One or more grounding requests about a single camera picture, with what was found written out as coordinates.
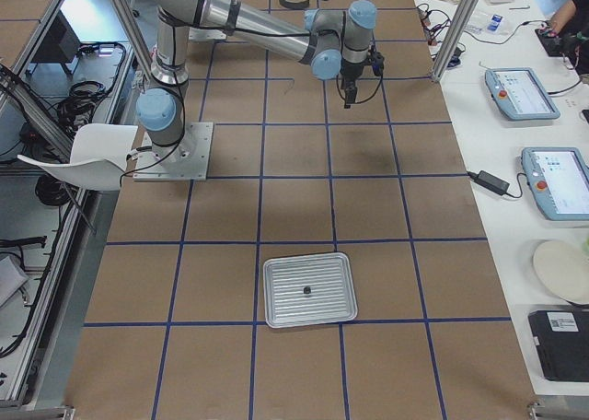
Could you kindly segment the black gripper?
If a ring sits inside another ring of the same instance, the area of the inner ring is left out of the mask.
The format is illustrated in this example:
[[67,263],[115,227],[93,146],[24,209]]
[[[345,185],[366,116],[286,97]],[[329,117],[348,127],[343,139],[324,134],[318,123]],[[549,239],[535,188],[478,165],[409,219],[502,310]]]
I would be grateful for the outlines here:
[[344,90],[345,105],[354,105],[356,103],[356,81],[362,76],[366,66],[366,61],[361,61],[360,63],[352,63],[347,60],[342,61],[340,88]]

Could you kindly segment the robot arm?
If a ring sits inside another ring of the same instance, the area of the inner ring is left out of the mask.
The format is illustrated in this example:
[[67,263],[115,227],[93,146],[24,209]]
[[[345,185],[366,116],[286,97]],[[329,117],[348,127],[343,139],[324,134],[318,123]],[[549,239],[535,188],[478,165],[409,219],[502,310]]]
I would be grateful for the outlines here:
[[184,95],[189,75],[189,30],[219,30],[310,66],[315,78],[337,79],[345,108],[357,104],[357,79],[367,66],[381,76],[383,64],[372,44],[376,7],[357,0],[346,10],[307,10],[299,28],[240,0],[155,0],[158,6],[156,52],[151,75],[162,87],[141,96],[155,108],[143,127],[158,162],[186,157],[192,148],[185,123]]

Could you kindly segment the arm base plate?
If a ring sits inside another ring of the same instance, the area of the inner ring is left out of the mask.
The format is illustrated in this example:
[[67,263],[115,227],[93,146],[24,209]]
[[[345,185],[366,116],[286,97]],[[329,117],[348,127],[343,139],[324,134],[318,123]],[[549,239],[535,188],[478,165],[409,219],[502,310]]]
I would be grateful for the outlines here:
[[133,179],[135,181],[205,181],[207,179],[214,124],[190,122],[179,146],[165,158],[173,146],[153,146],[144,132],[142,146],[149,151],[138,154]]

